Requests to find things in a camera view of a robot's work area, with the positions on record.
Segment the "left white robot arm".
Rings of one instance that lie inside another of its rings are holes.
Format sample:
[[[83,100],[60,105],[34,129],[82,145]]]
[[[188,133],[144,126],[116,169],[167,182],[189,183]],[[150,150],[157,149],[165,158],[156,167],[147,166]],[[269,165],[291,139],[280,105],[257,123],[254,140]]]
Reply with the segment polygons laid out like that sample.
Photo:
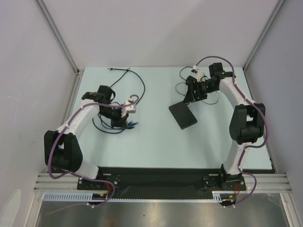
[[[131,95],[122,105],[113,105],[115,96],[112,88],[103,85],[96,92],[86,92],[76,112],[58,129],[45,133],[45,164],[48,172],[57,168],[65,174],[87,178],[93,189],[100,189],[104,185],[99,167],[84,159],[78,139],[97,115],[108,118],[112,127],[128,128],[127,118],[130,113],[135,113],[140,98]]]

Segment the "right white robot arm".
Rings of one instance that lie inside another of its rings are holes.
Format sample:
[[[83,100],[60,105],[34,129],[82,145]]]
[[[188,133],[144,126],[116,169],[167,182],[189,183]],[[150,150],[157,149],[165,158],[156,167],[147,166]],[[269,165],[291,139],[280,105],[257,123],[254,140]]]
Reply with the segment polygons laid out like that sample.
[[[215,187],[229,190],[242,183],[242,162],[247,151],[263,136],[265,106],[248,98],[238,87],[234,70],[226,72],[221,63],[209,66],[210,78],[193,66],[186,79],[185,104],[202,101],[212,92],[221,91],[231,106],[233,114],[229,125],[232,145],[227,159],[221,165]]]

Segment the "black network switch box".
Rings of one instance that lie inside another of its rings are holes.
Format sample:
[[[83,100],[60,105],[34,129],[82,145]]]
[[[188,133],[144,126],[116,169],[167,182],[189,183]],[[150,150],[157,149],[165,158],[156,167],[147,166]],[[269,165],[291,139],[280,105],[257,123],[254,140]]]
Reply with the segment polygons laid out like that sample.
[[[182,130],[197,123],[196,117],[183,101],[169,106],[169,110]]]

